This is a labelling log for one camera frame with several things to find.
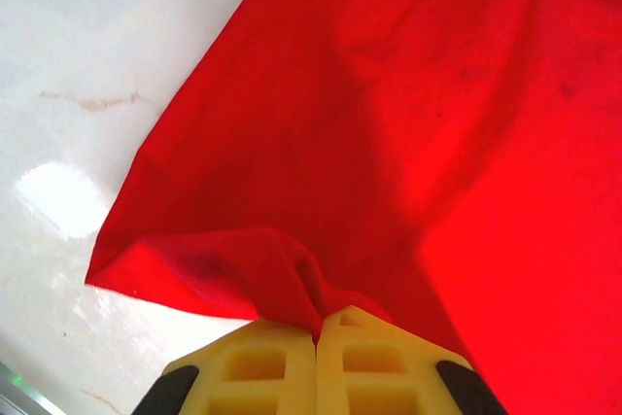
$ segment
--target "stain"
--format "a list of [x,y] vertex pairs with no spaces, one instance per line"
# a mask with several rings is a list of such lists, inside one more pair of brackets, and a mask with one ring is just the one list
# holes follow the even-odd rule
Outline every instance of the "stain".
[[570,100],[570,99],[572,99],[574,97],[574,88],[569,86],[569,85],[561,85],[560,86],[560,92],[568,100]]
[[103,398],[102,396],[92,393],[91,391],[87,391],[86,389],[80,389],[80,392],[84,395],[89,396],[90,398],[94,398],[95,400],[100,401],[104,405],[108,405],[111,410],[113,410],[117,415],[123,415],[123,413],[120,412],[109,400]]
[[76,96],[75,94],[48,91],[42,91],[41,93],[39,93],[39,97],[48,99],[62,99],[65,101],[74,102],[85,111],[92,113],[103,112],[107,109],[110,109],[111,107],[118,106],[120,104],[135,104],[137,102],[153,104],[153,102],[141,96],[138,91],[132,92],[127,97],[112,97],[102,99],[89,99],[86,97]]

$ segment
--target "black rubber pad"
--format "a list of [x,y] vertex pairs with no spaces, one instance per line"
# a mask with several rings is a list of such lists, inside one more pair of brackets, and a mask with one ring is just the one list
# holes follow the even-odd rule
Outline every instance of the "black rubber pad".
[[507,415],[507,412],[479,374],[461,364],[436,364],[445,386],[464,415]]
[[132,415],[179,415],[196,376],[196,366],[183,366],[160,376]]

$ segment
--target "red fabric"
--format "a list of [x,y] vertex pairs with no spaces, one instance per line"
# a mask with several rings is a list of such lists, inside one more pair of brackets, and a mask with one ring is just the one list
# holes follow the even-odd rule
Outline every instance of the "red fabric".
[[245,0],[86,279],[316,334],[354,303],[512,414],[622,413],[621,78],[622,0]]

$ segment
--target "white table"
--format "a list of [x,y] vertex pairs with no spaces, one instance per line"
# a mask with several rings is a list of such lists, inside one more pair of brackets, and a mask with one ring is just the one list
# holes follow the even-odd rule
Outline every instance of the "white table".
[[0,361],[69,415],[128,414],[241,322],[83,285],[158,115],[241,0],[0,0]]

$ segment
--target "red cloth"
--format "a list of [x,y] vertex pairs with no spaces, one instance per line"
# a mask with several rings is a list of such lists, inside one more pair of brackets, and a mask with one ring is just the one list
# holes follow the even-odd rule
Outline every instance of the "red cloth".
[[316,334],[354,303],[512,414],[622,413],[621,78],[622,0],[245,0],[86,280]]

